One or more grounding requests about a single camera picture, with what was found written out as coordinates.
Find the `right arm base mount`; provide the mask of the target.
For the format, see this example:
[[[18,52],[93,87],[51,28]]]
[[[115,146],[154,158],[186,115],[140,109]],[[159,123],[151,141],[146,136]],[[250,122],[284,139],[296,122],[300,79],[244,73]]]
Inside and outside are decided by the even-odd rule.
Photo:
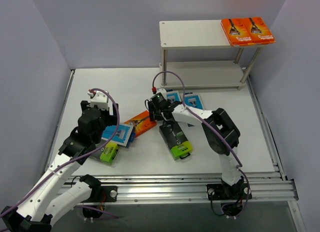
[[[207,184],[206,192],[213,213],[217,216],[225,216],[227,219],[237,219],[249,200],[253,198],[246,182],[235,186]]]

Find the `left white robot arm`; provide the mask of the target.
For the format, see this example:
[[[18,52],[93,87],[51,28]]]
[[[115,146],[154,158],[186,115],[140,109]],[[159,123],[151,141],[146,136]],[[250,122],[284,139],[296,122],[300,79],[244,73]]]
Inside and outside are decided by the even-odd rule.
[[[78,125],[70,132],[52,164],[31,191],[16,205],[6,206],[0,217],[10,232],[49,232],[68,211],[84,201],[99,201],[101,182],[92,175],[80,177],[66,192],[57,193],[68,178],[82,166],[89,153],[97,151],[106,127],[120,123],[119,106],[96,105],[83,100]]]

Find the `orange razor box front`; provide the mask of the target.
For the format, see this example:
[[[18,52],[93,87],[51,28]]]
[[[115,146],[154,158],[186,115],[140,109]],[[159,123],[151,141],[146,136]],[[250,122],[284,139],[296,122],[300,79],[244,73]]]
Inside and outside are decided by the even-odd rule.
[[[254,44],[242,18],[224,18],[220,24],[231,46],[241,47]]]

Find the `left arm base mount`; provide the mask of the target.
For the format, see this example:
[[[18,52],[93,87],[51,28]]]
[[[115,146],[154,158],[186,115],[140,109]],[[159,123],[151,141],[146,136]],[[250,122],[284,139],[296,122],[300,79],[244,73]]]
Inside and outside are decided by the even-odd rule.
[[[115,215],[106,213],[106,203],[114,203],[117,201],[118,187],[115,185],[101,186],[97,191],[91,193],[90,197],[84,203],[92,203],[87,205],[91,208],[81,208],[82,214],[87,219],[99,219],[102,215],[107,215],[115,219]]]

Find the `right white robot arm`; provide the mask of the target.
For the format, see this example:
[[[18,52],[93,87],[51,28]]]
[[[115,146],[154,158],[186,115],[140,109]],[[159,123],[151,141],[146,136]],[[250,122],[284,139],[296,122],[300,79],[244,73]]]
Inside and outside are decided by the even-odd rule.
[[[239,145],[241,133],[223,108],[204,110],[188,106],[183,101],[170,102],[161,92],[147,101],[147,108],[151,120],[164,121],[171,127],[178,123],[201,127],[209,147],[219,156],[223,195],[228,200],[250,196],[248,178],[234,151]]]

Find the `orange razor box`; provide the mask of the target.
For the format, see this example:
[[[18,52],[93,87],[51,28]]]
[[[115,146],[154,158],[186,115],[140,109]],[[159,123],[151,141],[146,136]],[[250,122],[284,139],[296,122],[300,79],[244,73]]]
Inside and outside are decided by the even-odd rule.
[[[231,46],[241,47],[254,44],[242,18],[224,18],[220,24]]]
[[[134,127],[135,137],[142,135],[157,125],[156,121],[150,120],[150,114],[147,110],[132,117],[124,123]]]
[[[266,45],[276,42],[275,37],[261,17],[246,17],[242,21],[254,44]]]

